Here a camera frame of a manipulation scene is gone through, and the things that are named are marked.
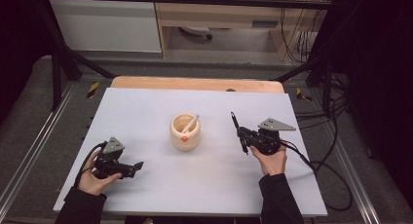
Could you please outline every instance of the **black cable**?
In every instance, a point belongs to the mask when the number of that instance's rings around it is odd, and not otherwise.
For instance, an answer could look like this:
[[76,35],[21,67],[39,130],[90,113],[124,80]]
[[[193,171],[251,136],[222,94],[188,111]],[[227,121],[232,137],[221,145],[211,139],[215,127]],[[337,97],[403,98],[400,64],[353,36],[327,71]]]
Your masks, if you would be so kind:
[[334,124],[334,129],[335,129],[335,131],[334,131],[334,137],[333,137],[333,142],[332,142],[332,144],[331,144],[331,146],[330,146],[330,149],[328,150],[328,152],[327,152],[327,154],[325,154],[325,156],[324,156],[324,158],[321,160],[321,163],[319,164],[319,166],[316,168],[316,171],[319,171],[319,168],[321,167],[321,165],[324,165],[324,163],[325,163],[325,161],[327,160],[327,158],[331,155],[331,152],[333,151],[333,149],[334,149],[334,146],[335,146],[335,143],[336,143],[336,141],[337,141],[337,135],[338,135],[338,129],[337,129],[337,120],[336,120],[336,118],[335,118],[335,109],[334,109],[334,107],[335,107],[335,104],[336,104],[336,101],[338,101],[339,99],[341,99],[341,98],[343,98],[343,96],[340,96],[340,97],[338,97],[337,99],[335,99],[334,100],[334,103],[333,103],[333,105],[332,105],[332,111],[331,111],[331,118],[332,118],[332,121],[333,121],[333,124]]
[[[340,110],[347,105],[348,105],[347,101],[343,101],[343,102],[336,103],[335,108],[337,108],[336,110]],[[314,118],[323,117],[323,116],[325,116],[324,110],[319,110],[319,111],[313,111],[313,112],[301,112],[299,114],[296,113],[295,117],[297,121],[303,121],[303,120],[309,120],[309,119],[314,119]]]
[[335,175],[337,175],[337,177],[340,178],[340,180],[344,183],[344,185],[346,186],[346,188],[349,192],[348,193],[349,194],[349,203],[345,207],[334,207],[334,206],[329,205],[328,203],[324,202],[325,206],[327,206],[327,207],[329,207],[333,210],[336,210],[336,211],[347,211],[347,210],[349,210],[353,205],[354,198],[353,198],[352,189],[350,188],[350,185],[347,183],[346,179],[343,176],[341,176],[341,174],[339,172],[337,172],[337,170],[335,170],[334,168],[332,168],[330,165],[328,165],[326,163],[322,163],[322,162],[319,162],[319,161],[311,161],[310,163],[311,164],[319,164],[319,165],[322,164],[325,168],[330,169]]
[[88,168],[88,169],[83,170],[83,168],[85,167],[86,162],[88,161],[89,157],[92,155],[92,153],[94,152],[94,150],[96,150],[97,148],[102,148],[102,147],[104,147],[104,146],[106,145],[106,143],[107,143],[107,142],[105,141],[105,142],[103,142],[103,143],[97,144],[97,145],[89,152],[89,154],[88,154],[88,156],[86,157],[85,161],[83,161],[82,166],[79,168],[79,172],[78,172],[77,175],[76,175],[75,183],[73,184],[74,187],[78,187],[79,182],[80,182],[80,177],[82,176],[82,173],[84,173],[86,170],[89,169],[89,168]]
[[335,80],[343,90],[346,91],[349,89],[348,85],[344,84],[344,82],[337,75],[334,75],[334,78],[332,78],[332,80]]
[[81,174],[83,174],[84,172],[88,171],[89,169],[93,169],[93,168],[94,168],[94,167],[91,167],[91,168],[85,168],[85,169],[83,169],[83,170],[82,170]]
[[298,156],[300,156],[301,160],[303,160],[303,162],[313,171],[314,174],[317,173],[316,169],[314,168],[314,166],[310,163],[310,161],[302,154],[300,153],[300,151],[298,150],[297,146],[295,146],[295,144],[286,141],[286,140],[282,140],[281,144],[289,149],[291,149],[292,151],[294,151],[296,154],[298,154]]
[[300,61],[302,63],[304,63],[303,56],[307,60],[308,56],[311,52],[311,48],[313,47],[313,45],[311,45],[311,43],[310,43],[310,39],[312,38],[312,35],[314,33],[314,28],[316,26],[317,18],[319,16],[319,13],[321,13],[321,12],[322,12],[321,10],[317,10],[314,13],[313,20],[309,24],[309,27],[308,27],[307,31],[301,31],[299,36],[298,36],[298,40],[297,40],[297,43],[296,43],[295,47],[296,47],[296,50],[298,51],[298,53],[300,55]]
[[288,44],[286,43],[285,33],[284,33],[284,30],[283,30],[283,21],[284,21],[284,18],[285,18],[285,8],[281,8],[281,11],[282,11],[282,13],[281,13],[281,18],[280,18],[280,23],[281,23],[281,26],[282,26],[282,41],[283,41],[284,44],[285,44],[286,53],[288,54],[288,57],[289,57],[291,60],[296,61],[296,62],[300,62],[300,60],[298,60],[298,59],[294,56],[294,54],[292,53],[291,49],[288,47]]
[[[346,111],[346,109],[341,109],[340,112],[337,114],[336,118],[340,117],[340,115],[344,111]],[[309,125],[309,126],[306,126],[306,127],[302,127],[302,128],[300,128],[300,130],[309,129],[309,128],[312,128],[312,127],[315,127],[315,126],[318,126],[318,125],[321,125],[321,124],[325,124],[325,123],[330,122],[330,121],[332,121],[332,119],[329,119],[327,121],[322,121],[322,122],[319,122],[319,123],[316,123],[316,124],[313,124],[313,125]]]

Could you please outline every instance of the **hand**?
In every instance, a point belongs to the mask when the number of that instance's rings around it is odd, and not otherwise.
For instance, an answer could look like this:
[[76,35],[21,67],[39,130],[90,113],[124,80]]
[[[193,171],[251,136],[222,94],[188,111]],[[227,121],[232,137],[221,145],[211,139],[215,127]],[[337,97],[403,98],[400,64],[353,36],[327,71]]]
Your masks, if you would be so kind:
[[100,151],[94,152],[89,158],[88,161],[85,163],[83,169],[86,169],[80,177],[80,182],[78,185],[79,190],[82,190],[86,193],[99,196],[103,189],[118,180],[122,177],[121,173],[115,173],[107,178],[98,179],[94,175],[98,173],[98,171],[92,172],[94,167],[94,158],[97,157]]
[[261,164],[261,169],[264,175],[270,174],[276,175],[285,172],[286,163],[286,148],[281,146],[280,149],[273,155],[266,156],[259,152],[254,146],[249,147],[252,151],[252,155],[258,159]]

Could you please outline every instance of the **black sleeve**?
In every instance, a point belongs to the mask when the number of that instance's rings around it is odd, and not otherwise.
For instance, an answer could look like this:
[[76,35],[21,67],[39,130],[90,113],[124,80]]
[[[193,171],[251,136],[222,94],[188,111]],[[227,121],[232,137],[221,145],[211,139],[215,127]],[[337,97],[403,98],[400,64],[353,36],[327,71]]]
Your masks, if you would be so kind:
[[264,204],[261,211],[262,224],[304,223],[298,205],[292,196],[285,174],[265,175],[259,181]]
[[99,224],[106,196],[94,196],[72,187],[64,201],[56,224]]

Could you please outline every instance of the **white table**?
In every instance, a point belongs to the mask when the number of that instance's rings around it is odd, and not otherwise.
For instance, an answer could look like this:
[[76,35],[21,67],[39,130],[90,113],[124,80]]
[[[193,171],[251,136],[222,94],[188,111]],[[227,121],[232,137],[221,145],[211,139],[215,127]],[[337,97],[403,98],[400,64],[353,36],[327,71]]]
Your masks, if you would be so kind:
[[[134,178],[105,190],[104,211],[124,215],[257,216],[262,207],[258,161],[242,151],[231,119],[257,130],[269,117],[297,128],[281,137],[307,152],[287,94],[217,91],[106,90],[56,201],[60,211],[79,167],[98,143],[115,136],[125,146],[120,162],[144,161]],[[200,114],[202,140],[193,151],[173,147],[169,122],[177,114]],[[312,171],[288,151],[286,177],[303,216],[327,214]]]

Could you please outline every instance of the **gray bracket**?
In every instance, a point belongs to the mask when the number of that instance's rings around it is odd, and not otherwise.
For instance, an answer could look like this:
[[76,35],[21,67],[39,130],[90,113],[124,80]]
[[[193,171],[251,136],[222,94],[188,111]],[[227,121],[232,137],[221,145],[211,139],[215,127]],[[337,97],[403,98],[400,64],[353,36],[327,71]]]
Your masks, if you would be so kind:
[[272,118],[268,118],[266,121],[258,125],[258,128],[268,131],[295,131],[296,128]]
[[104,147],[103,154],[109,154],[124,149],[125,146],[121,142],[119,142],[118,139],[112,136],[110,137],[109,142],[107,142],[106,146]]

